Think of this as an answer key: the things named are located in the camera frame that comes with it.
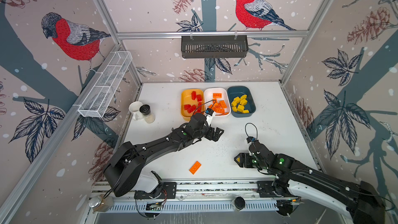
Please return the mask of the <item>red lego brick front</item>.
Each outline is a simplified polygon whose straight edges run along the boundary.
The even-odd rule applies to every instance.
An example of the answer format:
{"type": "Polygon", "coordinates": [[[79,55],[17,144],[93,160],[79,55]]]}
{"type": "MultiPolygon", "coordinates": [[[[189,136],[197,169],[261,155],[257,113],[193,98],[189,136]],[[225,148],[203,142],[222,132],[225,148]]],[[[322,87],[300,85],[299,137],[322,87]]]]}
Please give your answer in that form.
{"type": "Polygon", "coordinates": [[[193,113],[196,110],[197,106],[196,105],[192,105],[189,109],[188,109],[188,113],[193,113]]]}

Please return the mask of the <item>teal plastic container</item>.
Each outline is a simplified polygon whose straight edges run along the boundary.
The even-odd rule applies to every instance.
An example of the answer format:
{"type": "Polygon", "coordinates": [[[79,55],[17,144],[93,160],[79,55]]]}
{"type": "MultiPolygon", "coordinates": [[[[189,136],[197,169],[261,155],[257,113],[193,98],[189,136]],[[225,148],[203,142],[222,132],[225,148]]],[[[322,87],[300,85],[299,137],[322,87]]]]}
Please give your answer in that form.
{"type": "Polygon", "coordinates": [[[234,117],[250,117],[256,111],[256,105],[249,88],[245,86],[233,86],[227,89],[227,95],[229,97],[230,106],[232,108],[232,115],[234,117]],[[237,106],[240,105],[240,103],[237,104],[234,102],[234,98],[241,97],[242,95],[247,95],[246,100],[248,101],[248,103],[244,106],[245,110],[243,113],[237,111],[237,106]]]}

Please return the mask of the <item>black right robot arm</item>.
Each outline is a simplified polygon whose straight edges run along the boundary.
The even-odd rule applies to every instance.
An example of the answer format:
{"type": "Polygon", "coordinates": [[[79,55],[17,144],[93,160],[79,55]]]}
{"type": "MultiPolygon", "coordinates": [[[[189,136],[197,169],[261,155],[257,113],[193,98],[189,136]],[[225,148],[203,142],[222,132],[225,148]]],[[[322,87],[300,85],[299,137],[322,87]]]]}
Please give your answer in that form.
{"type": "Polygon", "coordinates": [[[274,176],[273,180],[258,181],[261,198],[280,198],[279,213],[293,213],[294,200],[306,198],[341,215],[355,224],[383,224],[386,206],[375,188],[364,181],[360,184],[341,180],[298,160],[273,153],[265,145],[248,138],[248,152],[239,153],[234,161],[240,168],[256,169],[262,175],[274,176]]]}

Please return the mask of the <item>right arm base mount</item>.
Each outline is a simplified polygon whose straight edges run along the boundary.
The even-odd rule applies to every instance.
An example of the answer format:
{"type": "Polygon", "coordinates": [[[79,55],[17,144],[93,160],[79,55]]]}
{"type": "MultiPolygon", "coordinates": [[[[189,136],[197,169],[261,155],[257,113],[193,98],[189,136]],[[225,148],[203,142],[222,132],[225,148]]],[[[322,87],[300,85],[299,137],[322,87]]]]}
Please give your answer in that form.
{"type": "Polygon", "coordinates": [[[257,181],[257,186],[257,193],[260,198],[299,198],[290,193],[288,190],[289,184],[280,179],[257,181]]]}

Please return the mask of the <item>orange lego brick front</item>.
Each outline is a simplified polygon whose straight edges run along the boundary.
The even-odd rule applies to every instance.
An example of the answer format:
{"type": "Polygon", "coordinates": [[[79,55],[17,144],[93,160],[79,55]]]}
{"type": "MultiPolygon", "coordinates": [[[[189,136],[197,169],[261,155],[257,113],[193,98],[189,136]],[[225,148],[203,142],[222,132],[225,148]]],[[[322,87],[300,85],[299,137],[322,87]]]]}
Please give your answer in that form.
{"type": "Polygon", "coordinates": [[[193,164],[193,166],[189,169],[189,172],[192,174],[192,175],[194,175],[197,171],[198,171],[198,169],[201,167],[201,164],[198,162],[198,161],[196,161],[194,164],[193,164]]]}

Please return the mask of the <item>yellow lego brick pile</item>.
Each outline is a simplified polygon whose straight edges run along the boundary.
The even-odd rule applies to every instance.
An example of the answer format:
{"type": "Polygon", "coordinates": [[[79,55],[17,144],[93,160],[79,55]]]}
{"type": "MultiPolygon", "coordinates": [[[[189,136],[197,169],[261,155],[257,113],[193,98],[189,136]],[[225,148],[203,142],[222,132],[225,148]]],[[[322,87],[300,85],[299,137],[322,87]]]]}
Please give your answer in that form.
{"type": "Polygon", "coordinates": [[[240,101],[240,105],[245,106],[248,103],[248,101],[246,99],[242,99],[240,101]]]}

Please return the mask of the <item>black lidded shaker jar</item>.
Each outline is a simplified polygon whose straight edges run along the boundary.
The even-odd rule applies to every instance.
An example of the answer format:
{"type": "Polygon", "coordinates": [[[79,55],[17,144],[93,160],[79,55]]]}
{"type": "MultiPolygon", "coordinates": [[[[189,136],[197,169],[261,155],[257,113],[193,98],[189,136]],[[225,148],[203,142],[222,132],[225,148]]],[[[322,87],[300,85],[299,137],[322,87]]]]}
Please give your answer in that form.
{"type": "Polygon", "coordinates": [[[155,115],[151,111],[151,108],[148,104],[142,105],[140,107],[140,112],[142,113],[144,120],[147,123],[153,123],[155,121],[155,115]]]}

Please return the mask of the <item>glass jar front left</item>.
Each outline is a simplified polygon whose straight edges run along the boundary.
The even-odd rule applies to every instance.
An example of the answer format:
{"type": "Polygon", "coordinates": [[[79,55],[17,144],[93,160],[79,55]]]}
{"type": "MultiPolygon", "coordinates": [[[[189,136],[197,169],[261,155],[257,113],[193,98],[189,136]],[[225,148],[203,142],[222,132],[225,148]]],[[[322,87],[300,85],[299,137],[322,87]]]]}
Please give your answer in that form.
{"type": "Polygon", "coordinates": [[[114,206],[112,197],[105,197],[104,194],[95,196],[89,200],[89,207],[93,212],[107,212],[114,206]]]}

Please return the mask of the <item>small red lego brick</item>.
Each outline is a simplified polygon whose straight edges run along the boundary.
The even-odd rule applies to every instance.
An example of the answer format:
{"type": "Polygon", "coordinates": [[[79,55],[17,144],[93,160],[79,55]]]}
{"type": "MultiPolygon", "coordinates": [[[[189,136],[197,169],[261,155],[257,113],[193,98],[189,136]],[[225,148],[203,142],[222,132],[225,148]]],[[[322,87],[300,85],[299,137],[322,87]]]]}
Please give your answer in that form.
{"type": "Polygon", "coordinates": [[[197,107],[197,112],[198,112],[198,113],[201,111],[202,103],[203,103],[203,102],[198,102],[198,107],[197,107]]]}

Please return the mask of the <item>white plastic container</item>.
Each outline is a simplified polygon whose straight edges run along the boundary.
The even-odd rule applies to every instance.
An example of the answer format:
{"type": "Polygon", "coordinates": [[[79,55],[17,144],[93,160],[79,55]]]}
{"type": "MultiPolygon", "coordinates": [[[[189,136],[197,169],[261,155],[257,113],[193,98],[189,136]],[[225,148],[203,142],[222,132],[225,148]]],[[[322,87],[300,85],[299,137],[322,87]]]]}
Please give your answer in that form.
{"type": "Polygon", "coordinates": [[[219,113],[216,113],[214,111],[216,113],[216,117],[217,116],[221,116],[221,117],[222,116],[227,116],[227,115],[229,115],[231,113],[232,110],[231,110],[231,106],[230,106],[230,103],[229,103],[229,98],[228,98],[228,95],[227,95],[227,91],[224,88],[208,88],[208,89],[206,89],[204,91],[204,98],[205,98],[205,109],[210,108],[213,111],[214,111],[215,108],[219,107],[218,101],[221,101],[221,100],[225,101],[225,103],[228,106],[228,108],[224,109],[225,110],[224,114],[219,114],[219,113]],[[222,98],[214,99],[212,97],[213,93],[221,93],[222,94],[222,98]]]}

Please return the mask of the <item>small yellow lego brick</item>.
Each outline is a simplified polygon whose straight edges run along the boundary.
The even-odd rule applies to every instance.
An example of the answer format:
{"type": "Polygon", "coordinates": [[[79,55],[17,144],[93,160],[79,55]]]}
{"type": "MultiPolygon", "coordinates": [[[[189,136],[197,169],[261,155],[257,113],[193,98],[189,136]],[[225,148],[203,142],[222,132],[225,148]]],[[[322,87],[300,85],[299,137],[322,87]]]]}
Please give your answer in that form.
{"type": "Polygon", "coordinates": [[[237,111],[243,113],[245,110],[245,107],[243,105],[238,105],[237,106],[237,111]]]}

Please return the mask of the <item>white cup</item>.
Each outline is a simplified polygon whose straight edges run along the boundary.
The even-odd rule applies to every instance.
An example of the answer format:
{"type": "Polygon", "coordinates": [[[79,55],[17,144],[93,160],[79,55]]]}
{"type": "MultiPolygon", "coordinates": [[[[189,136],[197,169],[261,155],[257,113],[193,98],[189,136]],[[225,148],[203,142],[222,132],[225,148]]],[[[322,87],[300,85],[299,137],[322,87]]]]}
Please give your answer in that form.
{"type": "Polygon", "coordinates": [[[143,103],[140,101],[135,101],[129,105],[129,111],[132,114],[132,120],[138,121],[144,119],[143,114],[140,112],[140,108],[143,106],[143,103]]]}

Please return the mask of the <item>orange lego brick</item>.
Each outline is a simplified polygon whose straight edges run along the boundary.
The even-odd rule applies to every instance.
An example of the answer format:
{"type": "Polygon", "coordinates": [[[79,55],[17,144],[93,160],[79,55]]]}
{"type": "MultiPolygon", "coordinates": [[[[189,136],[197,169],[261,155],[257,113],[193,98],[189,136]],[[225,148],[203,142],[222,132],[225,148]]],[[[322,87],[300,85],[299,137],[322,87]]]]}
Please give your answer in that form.
{"type": "Polygon", "coordinates": [[[201,167],[201,164],[198,162],[198,161],[196,161],[194,164],[193,164],[193,166],[189,169],[189,172],[192,174],[192,175],[194,175],[197,171],[198,171],[198,169],[201,167]]]}
{"type": "Polygon", "coordinates": [[[212,97],[213,97],[214,99],[220,99],[220,98],[222,98],[222,94],[221,94],[221,93],[213,93],[213,94],[212,94],[212,97]]]}
{"type": "Polygon", "coordinates": [[[228,108],[228,106],[226,105],[224,100],[218,101],[218,105],[222,109],[227,109],[228,108]]]}
{"type": "Polygon", "coordinates": [[[223,108],[221,108],[221,107],[215,108],[214,111],[216,113],[219,113],[219,114],[224,114],[225,113],[225,110],[223,108]]]}

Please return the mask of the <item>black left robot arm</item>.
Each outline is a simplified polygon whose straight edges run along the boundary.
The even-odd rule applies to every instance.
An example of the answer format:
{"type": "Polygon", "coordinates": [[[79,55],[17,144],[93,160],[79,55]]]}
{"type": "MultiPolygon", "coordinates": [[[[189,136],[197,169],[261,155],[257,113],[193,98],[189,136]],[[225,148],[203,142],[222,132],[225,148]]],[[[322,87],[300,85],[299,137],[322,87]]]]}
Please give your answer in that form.
{"type": "Polygon", "coordinates": [[[215,115],[216,113],[208,108],[204,114],[194,114],[188,123],[172,129],[172,132],[163,138],[138,145],[131,142],[123,143],[103,169],[111,187],[105,197],[110,193],[122,197],[131,190],[159,196],[163,190],[162,179],[154,171],[143,174],[143,168],[152,161],[171,152],[181,151],[203,138],[218,141],[224,130],[211,127],[215,115]]]}

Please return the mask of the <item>yellow plastic container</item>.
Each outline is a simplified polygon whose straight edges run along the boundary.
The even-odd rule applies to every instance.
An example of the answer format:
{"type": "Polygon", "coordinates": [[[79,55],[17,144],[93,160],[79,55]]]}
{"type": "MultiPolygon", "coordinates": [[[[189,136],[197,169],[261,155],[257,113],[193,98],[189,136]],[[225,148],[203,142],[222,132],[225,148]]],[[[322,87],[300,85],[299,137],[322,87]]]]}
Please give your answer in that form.
{"type": "Polygon", "coordinates": [[[202,112],[205,111],[205,105],[204,105],[204,103],[205,103],[205,101],[204,101],[204,92],[203,92],[202,90],[200,90],[200,89],[187,89],[187,90],[184,90],[184,91],[181,93],[181,109],[180,109],[180,113],[181,113],[183,119],[184,119],[186,122],[189,122],[189,121],[190,121],[190,118],[191,118],[191,116],[192,116],[193,114],[198,113],[198,112],[197,112],[197,109],[196,109],[193,113],[188,113],[188,111],[187,111],[187,110],[184,110],[184,107],[183,107],[185,104],[190,104],[191,106],[192,106],[192,105],[196,105],[196,106],[198,107],[198,101],[197,101],[197,99],[196,99],[196,100],[192,100],[192,98],[191,98],[191,93],[192,93],[192,91],[195,91],[197,94],[200,94],[200,95],[202,96],[202,102],[203,102],[203,103],[202,103],[201,111],[200,111],[199,113],[202,113],[202,112]]]}

